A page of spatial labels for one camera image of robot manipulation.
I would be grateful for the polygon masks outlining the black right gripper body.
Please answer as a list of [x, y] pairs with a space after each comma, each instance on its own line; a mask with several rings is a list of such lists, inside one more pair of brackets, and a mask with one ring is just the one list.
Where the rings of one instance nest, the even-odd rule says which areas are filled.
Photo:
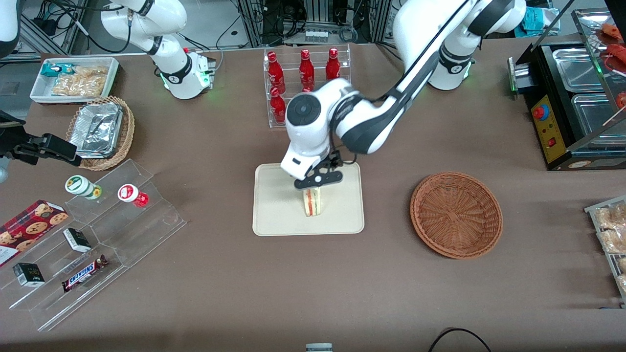
[[24, 126], [23, 119], [0, 110], [0, 154], [1, 157], [36, 164], [36, 150]]

